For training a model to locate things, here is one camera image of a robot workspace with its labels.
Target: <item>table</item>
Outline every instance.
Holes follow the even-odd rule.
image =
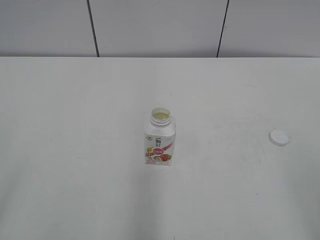
[[[320,58],[2,57],[0,72],[1,240],[320,239]],[[172,166],[144,163],[158,106]]]

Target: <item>liquid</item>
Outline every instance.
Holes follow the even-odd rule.
[[[155,119],[164,120],[169,118],[169,115],[164,112],[156,112],[152,115]]]

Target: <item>panel seam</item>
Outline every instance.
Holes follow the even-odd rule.
[[[99,58],[100,54],[99,54],[96,31],[95,31],[95,26],[94,26],[94,20],[92,18],[92,13],[91,13],[91,7],[90,7],[89,0],[86,0],[86,5],[88,7],[88,12],[89,12],[89,17],[90,17],[90,23],[91,23],[91,29],[92,29],[93,41],[94,41],[94,47],[95,47],[95,54]]]
[[[226,24],[226,18],[227,18],[227,12],[228,12],[228,8],[229,8],[229,2],[230,2],[230,0],[227,0],[227,2],[226,2],[226,8],[225,8],[225,13],[224,13],[224,19],[223,19],[221,34],[220,34],[219,46],[218,46],[218,50],[216,51],[216,57],[217,58],[219,57],[221,40],[222,40],[222,36],[224,34],[224,28],[225,28],[225,24]]]

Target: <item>white bottle cap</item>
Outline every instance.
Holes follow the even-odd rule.
[[[284,147],[289,142],[289,137],[286,135],[284,131],[274,130],[269,133],[270,141],[280,147]]]

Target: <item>pink label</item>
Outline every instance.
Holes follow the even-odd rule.
[[[155,148],[155,149],[153,149],[153,153],[154,153],[155,155],[161,155],[161,154],[164,153],[164,150],[161,149],[161,148]]]

